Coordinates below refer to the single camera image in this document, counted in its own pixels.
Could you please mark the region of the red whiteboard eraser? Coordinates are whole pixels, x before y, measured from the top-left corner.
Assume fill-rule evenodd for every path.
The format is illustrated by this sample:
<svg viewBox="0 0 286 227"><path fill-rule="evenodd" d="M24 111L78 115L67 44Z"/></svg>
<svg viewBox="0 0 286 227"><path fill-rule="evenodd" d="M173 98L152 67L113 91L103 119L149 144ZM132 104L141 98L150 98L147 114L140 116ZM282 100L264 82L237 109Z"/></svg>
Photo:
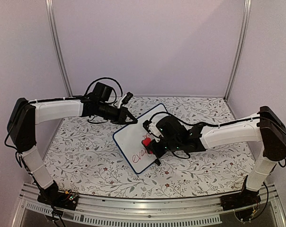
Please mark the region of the red whiteboard eraser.
<svg viewBox="0 0 286 227"><path fill-rule="evenodd" d="M142 145L147 148L149 146L149 144L151 143L151 138L147 137L144 140L142 140Z"/></svg>

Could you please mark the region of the small whiteboard blue frame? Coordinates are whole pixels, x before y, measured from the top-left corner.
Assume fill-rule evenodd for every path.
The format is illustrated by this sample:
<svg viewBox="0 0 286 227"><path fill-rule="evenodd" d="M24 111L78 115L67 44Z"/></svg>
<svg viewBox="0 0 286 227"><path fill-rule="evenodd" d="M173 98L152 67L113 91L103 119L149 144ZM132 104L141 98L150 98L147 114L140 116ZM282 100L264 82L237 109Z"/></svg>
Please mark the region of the small whiteboard blue frame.
<svg viewBox="0 0 286 227"><path fill-rule="evenodd" d="M156 156L148 154L142 145L142 140L153 136L143 128L143 122L150 119L153 114L158 112L166 112L164 104L160 103L147 112L141 114L137 119L137 124L130 124L122 127L113 134L113 140L121 151L122 155L136 174L141 174L149 168L156 160Z"/></svg>

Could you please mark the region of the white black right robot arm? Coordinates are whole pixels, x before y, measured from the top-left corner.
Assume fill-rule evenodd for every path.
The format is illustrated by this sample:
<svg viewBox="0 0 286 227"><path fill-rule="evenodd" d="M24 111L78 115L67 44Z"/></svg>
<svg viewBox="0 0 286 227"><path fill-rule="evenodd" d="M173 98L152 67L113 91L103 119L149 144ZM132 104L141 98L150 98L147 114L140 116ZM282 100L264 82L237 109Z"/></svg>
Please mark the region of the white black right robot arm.
<svg viewBox="0 0 286 227"><path fill-rule="evenodd" d="M167 152L183 151L190 155L221 145L262 142L263 149L255 166L245 178L242 192L236 196L240 206L247 206L254 200L255 192L276 164L286 158L286 127L267 106L242 119L221 124L198 122L190 124L189 129L185 127L186 122L168 112L154 122L157 115L159 113L153 114L143 123L143 128L154 138L149 142L142 141L142 144L158 159Z"/></svg>

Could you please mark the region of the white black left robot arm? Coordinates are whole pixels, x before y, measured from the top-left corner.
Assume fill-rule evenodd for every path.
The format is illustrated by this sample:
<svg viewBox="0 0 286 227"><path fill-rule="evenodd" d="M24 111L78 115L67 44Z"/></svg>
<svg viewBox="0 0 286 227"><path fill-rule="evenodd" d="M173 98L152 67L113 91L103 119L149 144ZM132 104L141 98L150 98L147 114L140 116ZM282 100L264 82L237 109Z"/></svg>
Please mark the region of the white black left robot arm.
<svg viewBox="0 0 286 227"><path fill-rule="evenodd" d="M7 135L4 140L16 152L20 165L27 168L36 185L44 190L43 197L51 204L58 205L62 195L58 192L44 164L40 146L38 145L38 127L41 124L63 120L70 117L97 116L117 125L136 124L138 120L131 114L126 104L133 98L133 93L127 92L110 101L114 89L97 82L92 91L83 95L29 100L20 97L16 100L7 124Z"/></svg>

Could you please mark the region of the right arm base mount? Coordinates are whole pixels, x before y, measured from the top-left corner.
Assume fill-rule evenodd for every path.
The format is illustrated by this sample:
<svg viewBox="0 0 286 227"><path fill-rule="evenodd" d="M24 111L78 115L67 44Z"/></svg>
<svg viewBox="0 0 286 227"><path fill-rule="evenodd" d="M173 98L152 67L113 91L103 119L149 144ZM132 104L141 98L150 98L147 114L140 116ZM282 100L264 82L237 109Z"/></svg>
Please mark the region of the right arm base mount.
<svg viewBox="0 0 286 227"><path fill-rule="evenodd" d="M259 192L242 190L239 193L223 195L220 197L221 206L224 211L238 209L261 202Z"/></svg>

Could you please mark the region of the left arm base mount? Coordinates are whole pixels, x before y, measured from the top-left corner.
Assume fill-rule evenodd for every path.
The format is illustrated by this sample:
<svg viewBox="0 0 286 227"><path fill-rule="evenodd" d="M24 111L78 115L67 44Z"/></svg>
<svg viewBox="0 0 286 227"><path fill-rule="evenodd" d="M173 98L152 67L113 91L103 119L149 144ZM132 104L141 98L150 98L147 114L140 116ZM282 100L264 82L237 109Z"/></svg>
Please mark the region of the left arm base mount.
<svg viewBox="0 0 286 227"><path fill-rule="evenodd" d="M57 183L53 183L47 189L40 189L37 201L54 207L67 210L76 210L79 193L72 190L60 191Z"/></svg>

